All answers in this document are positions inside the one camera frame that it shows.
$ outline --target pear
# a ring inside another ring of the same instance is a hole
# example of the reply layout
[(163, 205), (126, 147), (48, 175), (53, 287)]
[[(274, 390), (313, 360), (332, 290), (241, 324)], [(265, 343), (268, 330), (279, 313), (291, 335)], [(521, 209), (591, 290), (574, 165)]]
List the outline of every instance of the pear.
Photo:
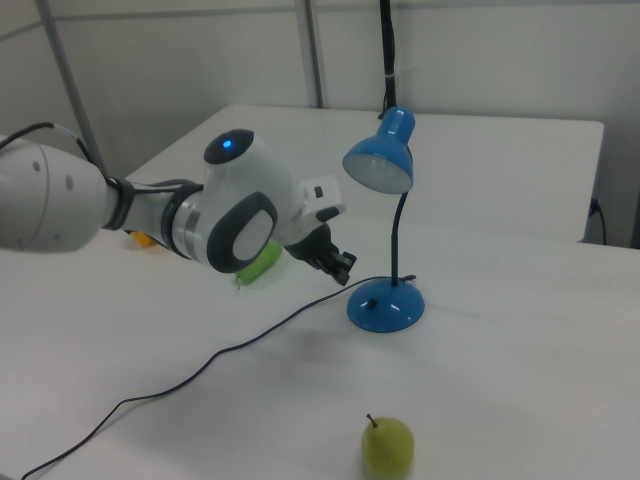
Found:
[(362, 434), (362, 458), (371, 473), (380, 478), (397, 478), (409, 471), (413, 459), (413, 434), (395, 418), (372, 418)]

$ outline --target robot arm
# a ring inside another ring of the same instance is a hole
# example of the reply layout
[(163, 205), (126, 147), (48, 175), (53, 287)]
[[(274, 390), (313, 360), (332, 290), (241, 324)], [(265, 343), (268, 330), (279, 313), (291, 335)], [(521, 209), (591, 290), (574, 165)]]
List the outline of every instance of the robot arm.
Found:
[(57, 252), (100, 227), (141, 231), (178, 255), (224, 273), (248, 266), (271, 238), (344, 285), (356, 258), (341, 254), (325, 223), (344, 211), (332, 176), (295, 181), (267, 145), (232, 130), (204, 153), (205, 183), (136, 185), (51, 147), (0, 151), (0, 248)]

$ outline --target white table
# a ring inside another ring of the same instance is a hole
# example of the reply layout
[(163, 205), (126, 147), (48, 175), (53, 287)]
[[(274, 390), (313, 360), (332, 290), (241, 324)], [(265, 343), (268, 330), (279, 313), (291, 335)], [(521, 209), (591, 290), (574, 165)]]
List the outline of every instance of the white table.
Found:
[[(193, 177), (200, 157), (180, 152), (203, 128), (134, 178)], [(388, 271), (391, 218), (375, 217), (331, 221), (359, 258), (354, 280)], [(367, 413), (410, 425), (413, 479), (637, 478), (637, 252), (408, 220), (400, 273), (418, 275), (427, 301), (416, 325), (362, 331), (338, 297), (129, 410), (42, 478), (362, 479)], [(112, 232), (75, 254), (2, 252), (0, 272), (0, 472), (12, 477), (120, 399), (180, 382), (338, 288), (283, 255), (237, 290), (231, 276)]]
[[(232, 128), (259, 132), (299, 178), (334, 172), (352, 214), (393, 218), (396, 202), (358, 185), (342, 157), (375, 133), (372, 112), (231, 106), (132, 178), (202, 181), (202, 153)], [(566, 120), (416, 115), (414, 188), (404, 218), (545, 240), (583, 238), (603, 125)]]

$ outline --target lamp base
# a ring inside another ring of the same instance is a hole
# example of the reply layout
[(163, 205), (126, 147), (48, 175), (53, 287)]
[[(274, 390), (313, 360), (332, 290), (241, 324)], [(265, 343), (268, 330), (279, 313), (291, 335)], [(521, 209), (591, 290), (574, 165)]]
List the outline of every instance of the lamp base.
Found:
[(397, 332), (416, 323), (424, 312), (424, 299), (413, 285), (390, 278), (373, 280), (359, 287), (347, 303), (347, 314), (363, 330)]

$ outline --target blue desk lamp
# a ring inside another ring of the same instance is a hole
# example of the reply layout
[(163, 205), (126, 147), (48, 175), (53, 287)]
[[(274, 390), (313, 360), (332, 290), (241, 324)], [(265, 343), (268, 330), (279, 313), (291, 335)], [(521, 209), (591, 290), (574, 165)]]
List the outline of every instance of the blue desk lamp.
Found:
[(347, 314), (358, 327), (389, 333), (405, 329), (422, 316), (424, 299), (410, 283), (398, 280), (398, 224), (413, 185), (413, 158), (408, 143), (416, 120), (411, 111), (393, 107), (382, 118), (378, 132), (345, 155), (347, 173), (365, 187), (382, 193), (402, 194), (391, 234), (391, 278), (367, 282), (347, 304)]

